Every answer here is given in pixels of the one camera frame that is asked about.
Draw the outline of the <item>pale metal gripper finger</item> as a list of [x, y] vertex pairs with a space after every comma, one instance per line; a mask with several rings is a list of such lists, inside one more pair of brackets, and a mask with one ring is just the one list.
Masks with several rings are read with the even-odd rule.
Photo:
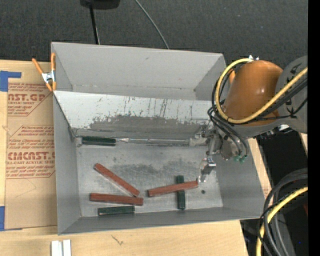
[[207, 158], [203, 158], [199, 164], [199, 176], [198, 176], [198, 181], [200, 183], [205, 183], [207, 179], [207, 165], [208, 161]]
[[216, 162], [213, 159], [208, 159], [207, 164], [203, 168], [203, 182], [207, 181], [207, 178], [211, 172], [216, 168]]

